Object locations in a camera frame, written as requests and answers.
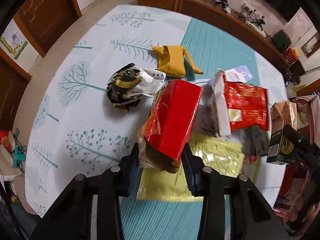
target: metal screw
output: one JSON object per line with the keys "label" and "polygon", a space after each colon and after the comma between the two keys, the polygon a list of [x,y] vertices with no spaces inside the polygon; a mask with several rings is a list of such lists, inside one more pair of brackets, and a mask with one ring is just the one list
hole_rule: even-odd
{"label": "metal screw", "polygon": [[110,170],[112,172],[118,172],[118,171],[120,171],[120,167],[119,166],[112,166]]}
{"label": "metal screw", "polygon": [[205,173],[210,173],[211,171],[213,171],[213,169],[212,169],[211,167],[209,167],[209,166],[204,166],[204,167],[202,168],[202,170],[203,170]]}
{"label": "metal screw", "polygon": [[75,179],[76,179],[77,181],[81,181],[81,180],[84,179],[84,175],[83,175],[83,174],[78,174],[78,175],[75,176]]}
{"label": "metal screw", "polygon": [[244,175],[244,174],[240,174],[239,175],[239,179],[241,179],[242,181],[247,181],[248,180],[248,176]]}

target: red box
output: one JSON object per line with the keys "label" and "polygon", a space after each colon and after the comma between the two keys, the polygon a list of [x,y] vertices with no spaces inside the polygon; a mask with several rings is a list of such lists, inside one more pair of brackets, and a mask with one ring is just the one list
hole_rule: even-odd
{"label": "red box", "polygon": [[187,81],[170,80],[145,130],[148,143],[178,160],[189,141],[203,88]]}

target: yellow paper package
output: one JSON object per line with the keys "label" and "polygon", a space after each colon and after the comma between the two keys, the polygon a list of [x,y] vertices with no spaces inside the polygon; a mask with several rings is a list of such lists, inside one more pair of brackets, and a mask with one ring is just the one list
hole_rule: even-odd
{"label": "yellow paper package", "polygon": [[[189,139],[192,153],[202,158],[222,175],[237,177],[242,170],[244,154],[241,145],[208,135],[192,133]],[[162,200],[167,202],[202,201],[202,197],[193,197],[188,190],[183,166],[176,174],[145,168],[142,172],[137,194],[138,200]]]}
{"label": "yellow paper package", "polygon": [[183,78],[186,75],[183,56],[185,55],[195,74],[203,74],[183,46],[151,46],[158,56],[158,70],[168,77]]}

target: red snack bag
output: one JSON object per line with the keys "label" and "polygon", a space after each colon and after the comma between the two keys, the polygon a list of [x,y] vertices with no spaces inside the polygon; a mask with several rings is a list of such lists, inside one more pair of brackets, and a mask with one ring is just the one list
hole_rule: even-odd
{"label": "red snack bag", "polygon": [[146,127],[148,143],[172,160],[180,159],[189,141],[203,88],[184,80],[170,80]]}
{"label": "red snack bag", "polygon": [[226,100],[231,131],[258,125],[269,130],[268,93],[265,88],[225,81]]}

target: black speaker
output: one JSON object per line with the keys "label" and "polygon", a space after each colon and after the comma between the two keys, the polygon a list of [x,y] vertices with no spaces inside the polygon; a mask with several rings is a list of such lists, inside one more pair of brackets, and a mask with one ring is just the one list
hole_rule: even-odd
{"label": "black speaker", "polygon": [[281,52],[285,52],[291,46],[291,39],[284,30],[279,30],[271,39],[276,48]]}

